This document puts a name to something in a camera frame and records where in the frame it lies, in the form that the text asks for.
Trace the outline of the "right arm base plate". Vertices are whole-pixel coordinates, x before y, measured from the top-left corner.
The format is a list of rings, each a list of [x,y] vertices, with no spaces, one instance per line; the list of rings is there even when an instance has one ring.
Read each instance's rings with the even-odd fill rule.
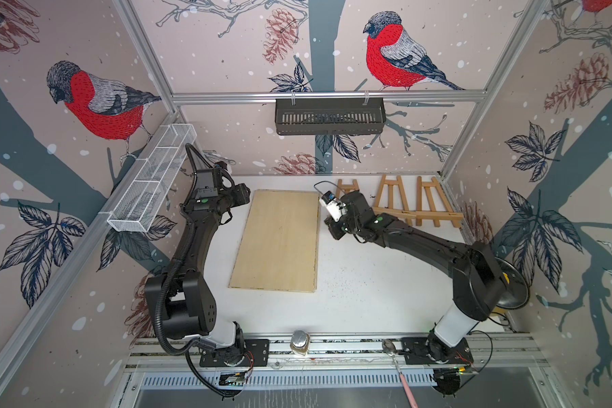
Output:
[[[405,358],[407,365],[461,365],[469,366],[474,364],[474,357],[469,348],[466,338],[454,348],[448,348],[444,343],[441,344],[440,351],[432,351],[428,344],[428,338],[414,337],[401,338],[402,350],[399,355]]]

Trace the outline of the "wooden easel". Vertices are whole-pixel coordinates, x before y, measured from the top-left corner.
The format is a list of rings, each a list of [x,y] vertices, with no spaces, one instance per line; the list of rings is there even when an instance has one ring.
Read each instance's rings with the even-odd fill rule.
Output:
[[[400,175],[388,176],[383,174],[380,178],[377,194],[372,204],[374,210],[387,210],[409,226],[414,225],[414,219],[406,217],[411,212],[404,180]]]
[[[431,225],[434,228],[451,226],[457,230],[462,227],[464,216],[452,207],[442,184],[436,177],[416,179],[415,226]]]
[[[360,190],[360,185],[358,183],[358,180],[356,178],[353,178],[352,180],[350,180],[350,182],[345,182],[342,178],[338,179],[337,182],[337,193],[336,196],[337,198],[341,198],[342,196],[353,192],[353,191],[359,191]]]

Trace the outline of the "plywood board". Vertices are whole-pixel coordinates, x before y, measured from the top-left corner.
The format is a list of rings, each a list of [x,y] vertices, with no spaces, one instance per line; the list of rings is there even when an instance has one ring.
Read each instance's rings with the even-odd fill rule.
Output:
[[[255,191],[229,287],[313,293],[319,225],[317,193]]]

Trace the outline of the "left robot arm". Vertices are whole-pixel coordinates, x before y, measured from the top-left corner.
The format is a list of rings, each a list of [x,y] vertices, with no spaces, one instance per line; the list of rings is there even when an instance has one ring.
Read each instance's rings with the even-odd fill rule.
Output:
[[[240,325],[221,326],[224,338],[214,336],[218,308],[204,277],[207,253],[216,231],[233,219],[231,209],[247,205],[251,190],[236,184],[222,168],[197,170],[180,214],[185,229],[167,268],[147,280],[144,295],[151,324],[161,348],[169,355],[183,355],[193,347],[237,364],[246,345]]]

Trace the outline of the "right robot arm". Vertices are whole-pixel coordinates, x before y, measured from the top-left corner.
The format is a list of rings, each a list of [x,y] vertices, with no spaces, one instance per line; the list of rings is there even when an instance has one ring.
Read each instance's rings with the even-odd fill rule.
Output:
[[[452,305],[427,338],[428,357],[444,363],[455,357],[458,345],[472,329],[488,320],[509,279],[486,244],[448,241],[409,226],[393,215],[377,214],[358,190],[342,197],[324,193],[320,203],[331,236],[352,235],[358,242],[373,243],[406,253],[445,273],[452,280]]]

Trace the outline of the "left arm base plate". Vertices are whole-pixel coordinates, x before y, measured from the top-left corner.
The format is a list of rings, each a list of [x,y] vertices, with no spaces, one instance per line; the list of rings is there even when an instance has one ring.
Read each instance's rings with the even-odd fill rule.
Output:
[[[199,365],[203,368],[237,368],[237,367],[266,367],[270,353],[270,340],[247,339],[244,341],[244,350],[236,347],[221,348],[213,352],[203,351]]]

